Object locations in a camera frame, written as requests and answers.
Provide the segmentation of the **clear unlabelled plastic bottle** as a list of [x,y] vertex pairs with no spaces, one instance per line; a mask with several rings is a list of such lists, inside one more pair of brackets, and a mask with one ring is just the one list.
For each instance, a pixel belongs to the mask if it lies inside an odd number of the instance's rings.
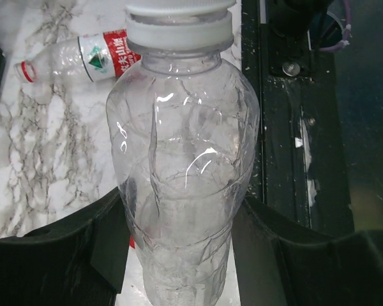
[[146,295],[153,305],[214,305],[259,130],[253,87],[221,56],[232,14],[126,11],[126,30],[141,58],[110,92],[107,121]]

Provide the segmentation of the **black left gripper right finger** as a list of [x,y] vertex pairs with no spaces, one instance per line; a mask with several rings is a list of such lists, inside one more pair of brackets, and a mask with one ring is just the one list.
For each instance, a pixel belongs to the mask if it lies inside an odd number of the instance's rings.
[[333,238],[246,197],[232,243],[243,305],[383,305],[383,230]]

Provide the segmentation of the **white blue Pocari cap spare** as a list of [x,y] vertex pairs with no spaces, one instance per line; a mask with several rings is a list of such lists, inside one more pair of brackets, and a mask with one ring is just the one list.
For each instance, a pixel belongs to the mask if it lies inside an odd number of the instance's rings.
[[147,17],[192,16],[227,10],[234,0],[134,0],[126,1],[126,11]]

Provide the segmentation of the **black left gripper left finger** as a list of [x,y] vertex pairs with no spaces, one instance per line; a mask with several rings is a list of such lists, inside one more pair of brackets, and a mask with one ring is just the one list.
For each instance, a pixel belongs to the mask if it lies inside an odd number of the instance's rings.
[[130,232],[118,189],[23,237],[0,239],[0,305],[114,305]]

